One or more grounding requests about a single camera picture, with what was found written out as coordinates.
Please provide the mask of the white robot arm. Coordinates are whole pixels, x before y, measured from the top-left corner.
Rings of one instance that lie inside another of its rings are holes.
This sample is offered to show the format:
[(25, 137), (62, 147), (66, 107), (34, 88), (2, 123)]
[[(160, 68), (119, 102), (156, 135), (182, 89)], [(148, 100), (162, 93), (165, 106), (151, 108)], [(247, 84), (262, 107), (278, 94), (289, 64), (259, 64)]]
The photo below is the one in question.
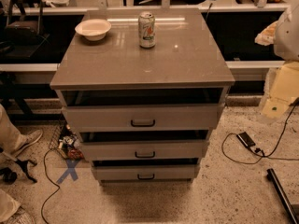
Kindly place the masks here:
[(299, 0), (293, 0), (278, 19), (274, 52), (285, 61), (299, 61)]

